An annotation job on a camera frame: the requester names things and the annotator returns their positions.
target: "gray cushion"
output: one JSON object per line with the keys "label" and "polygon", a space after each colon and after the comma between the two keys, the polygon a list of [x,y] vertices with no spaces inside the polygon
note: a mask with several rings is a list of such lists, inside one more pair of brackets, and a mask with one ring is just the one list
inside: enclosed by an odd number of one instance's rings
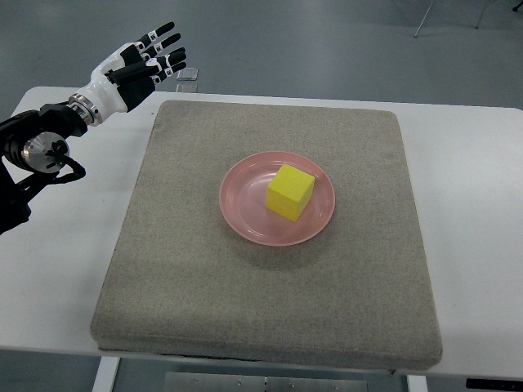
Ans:
{"label": "gray cushion", "polygon": [[[218,190],[261,151],[306,156],[336,209],[313,239],[251,243]],[[103,350],[342,368],[441,358],[400,128],[390,112],[165,102],[92,320]]]}

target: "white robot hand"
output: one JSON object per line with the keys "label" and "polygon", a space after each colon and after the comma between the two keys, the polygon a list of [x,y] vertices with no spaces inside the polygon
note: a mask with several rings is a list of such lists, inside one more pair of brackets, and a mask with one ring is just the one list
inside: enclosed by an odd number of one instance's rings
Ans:
{"label": "white robot hand", "polygon": [[92,71],[91,82],[69,98],[69,107],[94,127],[114,113],[136,108],[157,84],[186,66],[184,47],[157,57],[180,39],[175,33],[155,43],[173,28],[174,23],[169,22],[136,42],[122,45]]}

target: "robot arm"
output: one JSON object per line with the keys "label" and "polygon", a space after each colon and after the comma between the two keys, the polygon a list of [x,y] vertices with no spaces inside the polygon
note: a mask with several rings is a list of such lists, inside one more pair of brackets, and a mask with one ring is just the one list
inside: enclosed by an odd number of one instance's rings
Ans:
{"label": "robot arm", "polygon": [[[83,167],[69,156],[67,137],[82,136],[88,125],[95,127],[114,113],[130,112],[165,78],[185,68],[183,47],[160,56],[181,37],[175,33],[158,42],[173,28],[170,22],[136,42],[122,45],[92,71],[89,84],[68,102],[44,105],[39,111],[30,110],[0,122],[0,234],[29,220],[28,202],[47,185],[85,176]],[[3,157],[32,174],[16,184]],[[72,172],[58,176],[63,166],[69,166]]]}

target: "robot finger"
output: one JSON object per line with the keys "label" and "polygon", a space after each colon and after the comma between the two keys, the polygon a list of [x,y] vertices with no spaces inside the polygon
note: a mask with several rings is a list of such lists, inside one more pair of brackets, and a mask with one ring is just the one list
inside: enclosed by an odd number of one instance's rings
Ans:
{"label": "robot finger", "polygon": [[184,69],[187,66],[186,63],[178,63],[172,67],[168,67],[161,71],[160,73],[157,73],[154,76],[151,76],[151,79],[153,79],[154,85],[158,85],[159,83],[163,82],[166,78],[170,78],[172,75],[174,75],[176,72],[178,72],[180,69]]}
{"label": "robot finger", "polygon": [[151,61],[141,61],[130,64],[116,71],[109,71],[105,76],[117,86],[125,86],[136,80],[153,76],[161,71],[158,64]]}
{"label": "robot finger", "polygon": [[181,47],[179,49],[176,49],[175,51],[172,51],[168,55],[157,57],[156,60],[158,61],[162,69],[166,69],[173,67],[174,65],[180,63],[186,58],[186,49],[184,47]]}
{"label": "robot finger", "polygon": [[156,30],[145,34],[142,38],[135,42],[136,49],[142,53],[152,42],[156,41],[158,37],[165,34],[167,31],[174,29],[174,22],[169,22]]}
{"label": "robot finger", "polygon": [[173,34],[171,37],[164,39],[162,42],[155,43],[152,47],[149,47],[141,53],[141,57],[144,60],[149,60],[158,55],[163,49],[178,41],[181,38],[179,33]]}

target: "yellow cube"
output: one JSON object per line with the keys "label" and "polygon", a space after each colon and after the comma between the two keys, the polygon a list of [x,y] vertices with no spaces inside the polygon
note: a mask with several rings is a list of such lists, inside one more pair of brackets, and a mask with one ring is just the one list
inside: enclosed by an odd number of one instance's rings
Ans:
{"label": "yellow cube", "polygon": [[311,200],[314,177],[285,163],[267,186],[266,208],[297,221]]}

